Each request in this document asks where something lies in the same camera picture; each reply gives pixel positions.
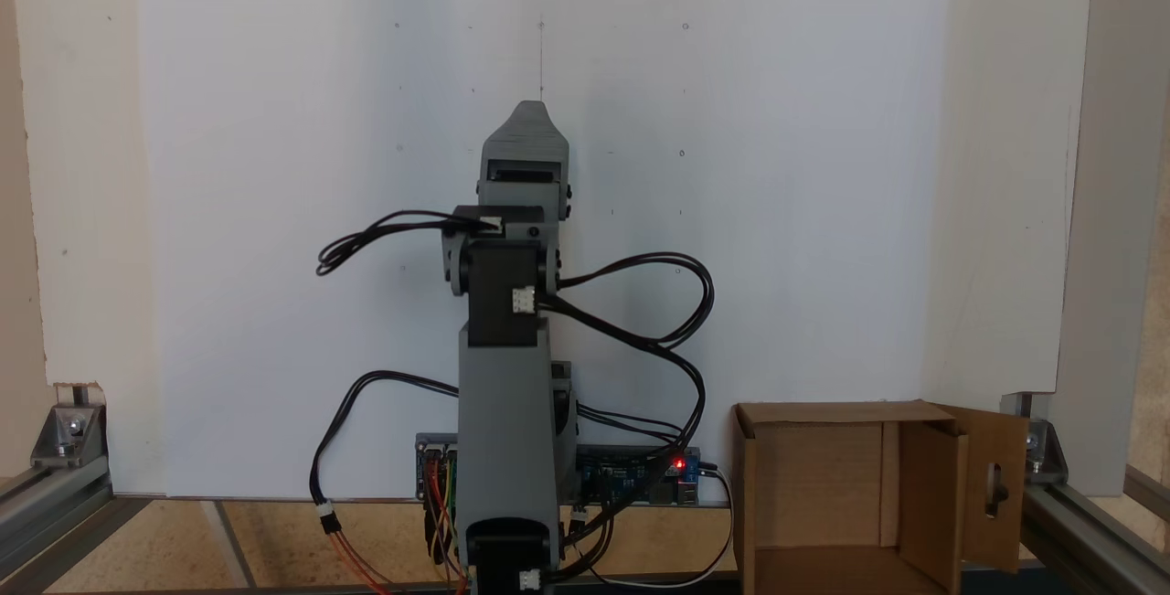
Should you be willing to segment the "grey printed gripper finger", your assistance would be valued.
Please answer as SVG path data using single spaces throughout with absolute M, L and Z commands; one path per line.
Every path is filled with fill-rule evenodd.
M 482 161 L 567 162 L 567 137 L 556 127 L 543 101 L 521 101 L 505 123 L 486 138 Z

